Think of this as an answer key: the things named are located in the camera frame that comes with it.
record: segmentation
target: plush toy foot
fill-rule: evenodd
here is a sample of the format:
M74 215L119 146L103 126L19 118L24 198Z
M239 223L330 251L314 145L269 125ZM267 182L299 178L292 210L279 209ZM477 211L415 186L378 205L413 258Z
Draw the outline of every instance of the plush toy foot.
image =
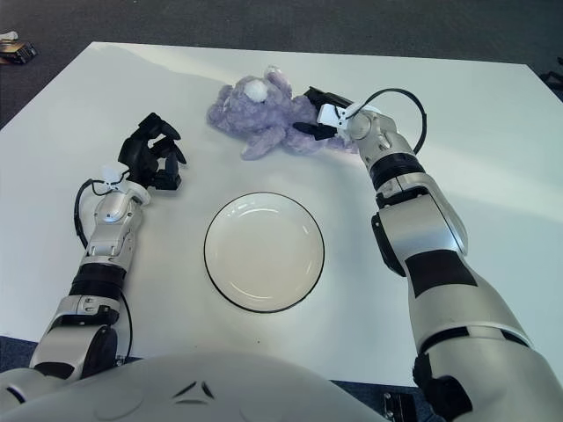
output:
M284 137L285 129L283 127L269 127L248 138L248 143L240 156L243 160L258 160L270 152Z
M302 156L317 152L325 145L325 140L315 141L315 137L313 135L304 134L293 127L288 129L288 135L283 140L283 146L286 147L289 152Z

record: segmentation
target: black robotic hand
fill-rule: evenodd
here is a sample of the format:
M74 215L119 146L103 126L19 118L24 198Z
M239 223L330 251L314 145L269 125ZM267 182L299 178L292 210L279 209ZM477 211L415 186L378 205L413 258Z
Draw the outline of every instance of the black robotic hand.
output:
M165 137L149 148L149 141L160 135ZM175 143L179 139L176 129L155 113L151 113L139 123L139 128L123 143L118 161L129 168L130 181L144 188L154 186L157 189L174 191L181 183L178 162L186 163L186 158ZM159 158L166 159L165 167L160 170Z
M332 104L333 106L340 108L347 108L352 104L352 101L349 99L332 94L331 92L322 92L312 86L310 86L309 90L304 93L304 96L307 97L311 104L315 106L317 113L320 112L320 107L324 104ZM312 125L311 123L298 121L293 124L293 127L304 134L313 135L317 141L332 138L336 135L336 128L320 123L318 125Z

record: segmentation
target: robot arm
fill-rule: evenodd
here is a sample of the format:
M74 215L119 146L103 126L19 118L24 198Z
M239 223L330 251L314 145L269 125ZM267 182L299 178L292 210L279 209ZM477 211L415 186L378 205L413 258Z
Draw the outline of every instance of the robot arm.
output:
M149 148L149 140L160 135L165 137ZM0 389L1 411L115 365L117 334L112 325L120 316L121 290L131 266L141 208L150 202L146 189L178 188L178 161L186 162L174 143L178 139L173 127L150 114L123 143L119 162L103 167L104 180L89 180L81 188L79 196L89 185L93 190L94 183L105 187L97 193L103 199L94 211L95 229L86 241L78 196L75 225L85 244L82 262L33 353L31 369L3 375L7 388ZM159 158L165 158L164 169L158 169Z
M458 421L560 420L563 389L508 305L465 262L461 219L394 121L356 104L325 107L319 123L357 143L376 189L372 228L385 264L408 278L414 380L435 412Z

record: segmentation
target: plush toy ear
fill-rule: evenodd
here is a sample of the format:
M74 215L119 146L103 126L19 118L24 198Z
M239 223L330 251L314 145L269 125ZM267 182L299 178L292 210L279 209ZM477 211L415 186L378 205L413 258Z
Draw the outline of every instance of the plush toy ear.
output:
M283 75L280 68L270 65L264 71L264 78L277 86L284 94L291 98L291 85L289 80Z

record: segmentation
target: white table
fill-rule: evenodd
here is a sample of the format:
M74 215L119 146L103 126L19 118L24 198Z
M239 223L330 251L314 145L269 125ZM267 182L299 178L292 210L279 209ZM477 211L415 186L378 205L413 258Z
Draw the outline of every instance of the white table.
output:
M383 264L369 226L374 191L358 156L258 162L205 122L224 83L280 66L295 93L309 84L354 100L386 87L428 112L420 153L469 232L469 262L503 295L563 380L563 105L523 65L92 43L0 132L0 334L39 340L82 256L72 225L77 188L117 158L148 113L182 135L189 165L177 193L145 208L126 294L133 355L206 348L255 351L330 379L413 385L406 281ZM414 141L406 98L376 102ZM292 309L258 315L227 303L205 272L215 212L255 191L288 195L316 218L325 270ZM86 218L96 204L84 198ZM127 318L117 323L120 350Z

